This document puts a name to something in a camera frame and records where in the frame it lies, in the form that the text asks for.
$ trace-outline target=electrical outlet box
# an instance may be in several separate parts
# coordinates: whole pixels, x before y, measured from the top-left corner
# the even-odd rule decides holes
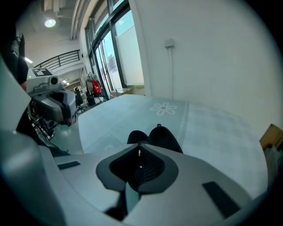
[[[174,47],[174,41],[173,41],[172,38],[166,39],[164,41],[164,44],[165,44],[165,48],[172,48],[172,47]]]

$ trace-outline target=brown box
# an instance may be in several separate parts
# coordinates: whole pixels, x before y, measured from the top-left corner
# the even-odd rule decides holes
[[[121,95],[124,95],[124,94],[132,94],[133,93],[133,89],[130,89],[130,88],[119,88],[117,89],[117,93],[118,93],[118,96],[121,96]],[[113,99],[117,97],[117,94],[116,94],[116,91],[111,91],[110,92],[110,99]]]
[[[278,148],[283,142],[283,131],[271,124],[263,137],[260,139],[262,149],[265,150],[269,145],[274,145]]]

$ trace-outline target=table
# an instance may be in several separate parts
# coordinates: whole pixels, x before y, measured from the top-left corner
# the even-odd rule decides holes
[[[258,139],[241,117],[198,104],[122,95],[78,118],[84,153],[127,143],[133,130],[147,135],[157,124],[176,137],[183,153],[197,157],[235,180],[256,198],[266,191],[267,166]]]

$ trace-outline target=round ceiling light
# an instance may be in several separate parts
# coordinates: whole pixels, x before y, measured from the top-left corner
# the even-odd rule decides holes
[[[49,19],[45,21],[46,27],[53,27],[56,24],[56,21],[54,19]]]

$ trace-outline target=red bag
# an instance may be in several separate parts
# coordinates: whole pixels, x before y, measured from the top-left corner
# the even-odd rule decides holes
[[[93,93],[94,94],[101,94],[102,90],[99,86],[99,83],[97,81],[92,81],[92,88],[93,88]]]

